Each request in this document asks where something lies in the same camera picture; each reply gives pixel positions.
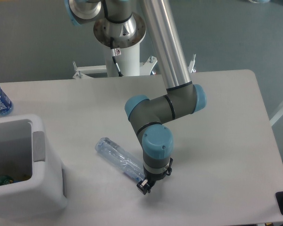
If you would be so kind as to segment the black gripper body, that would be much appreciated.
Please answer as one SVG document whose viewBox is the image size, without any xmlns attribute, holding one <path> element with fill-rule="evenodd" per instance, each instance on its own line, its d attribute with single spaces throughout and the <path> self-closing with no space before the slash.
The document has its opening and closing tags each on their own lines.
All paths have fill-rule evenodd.
<svg viewBox="0 0 283 226">
<path fill-rule="evenodd" d="M 144 174 L 145 179 L 148 181 L 147 184 L 149 186 L 154 186 L 157 181 L 164 179 L 166 176 L 169 176 L 169 170 L 165 170 L 162 173 L 155 174 L 149 172 L 147 169 L 144 168 Z"/>
</svg>

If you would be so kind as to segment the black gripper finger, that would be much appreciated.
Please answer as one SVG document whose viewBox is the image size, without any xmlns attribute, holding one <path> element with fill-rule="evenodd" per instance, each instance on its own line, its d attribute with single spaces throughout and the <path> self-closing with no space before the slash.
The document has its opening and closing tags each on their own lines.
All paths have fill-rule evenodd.
<svg viewBox="0 0 283 226">
<path fill-rule="evenodd" d="M 173 164 L 173 158 L 171 157 L 168 165 L 166 166 L 166 170 L 164 172 L 165 176 L 170 176 L 172 174 L 172 171 L 173 171 L 172 164 Z"/>
<path fill-rule="evenodd" d="M 136 186 L 143 195 L 146 195 L 151 192 L 151 189 L 154 185 L 155 182 L 153 180 L 145 178 L 144 180 L 138 182 Z"/>
</svg>

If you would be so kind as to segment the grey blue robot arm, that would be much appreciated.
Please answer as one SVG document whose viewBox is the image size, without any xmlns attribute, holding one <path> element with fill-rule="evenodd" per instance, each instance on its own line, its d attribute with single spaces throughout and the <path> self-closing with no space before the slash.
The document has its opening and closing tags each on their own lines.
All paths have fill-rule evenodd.
<svg viewBox="0 0 283 226">
<path fill-rule="evenodd" d="M 137 187 L 148 194 L 157 181 L 172 173 L 174 141 L 165 124 L 198 112 L 207 103 L 203 88 L 191 80 L 193 66 L 184 59 L 170 3 L 142 0 L 143 16 L 133 11 L 129 0 L 66 0 L 64 4 L 74 25 L 94 22 L 108 77 L 139 76 L 140 43 L 146 33 L 151 36 L 166 94 L 155 99 L 137 95 L 125 104 L 143 151 L 144 178 Z"/>
</svg>

